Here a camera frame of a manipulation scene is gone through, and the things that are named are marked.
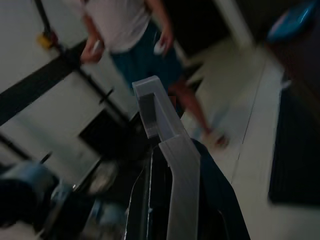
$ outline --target teal shorts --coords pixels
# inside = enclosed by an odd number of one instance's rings
[[[154,54],[154,48],[161,32],[152,21],[149,23],[139,42],[127,52],[112,53],[111,58],[123,75],[129,87],[132,83],[152,76],[158,76],[164,89],[182,76],[183,69],[174,48],[165,57]]]

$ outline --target white wall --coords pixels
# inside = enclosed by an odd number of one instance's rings
[[[43,0],[43,4],[61,42],[72,47],[86,38],[81,21],[60,0]],[[49,63],[57,53],[43,50],[36,42],[43,26],[31,0],[1,0],[0,21],[0,92],[3,92]],[[111,99],[124,112],[131,117],[136,113],[136,102],[107,55],[98,65],[84,69],[106,92],[115,88]],[[104,108],[99,101],[86,83],[72,73],[0,126],[0,132],[37,160],[52,151],[46,165],[75,184],[98,159],[78,134]],[[0,156],[8,163],[13,155],[1,146]]]

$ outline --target dark doorway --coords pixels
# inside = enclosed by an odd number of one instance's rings
[[[177,41],[190,57],[229,35],[213,0],[163,0]]]

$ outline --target black floor mat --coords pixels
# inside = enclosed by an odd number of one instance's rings
[[[290,88],[283,90],[269,188],[273,203],[320,205],[320,136],[316,124]]]

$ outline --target white floor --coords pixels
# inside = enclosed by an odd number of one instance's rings
[[[204,66],[197,96],[212,126],[230,137],[224,151],[210,151],[232,184],[252,240],[320,239],[320,209],[274,206],[268,201],[284,70],[262,47],[239,52],[231,40],[193,58]],[[191,137],[201,130],[187,113]]]

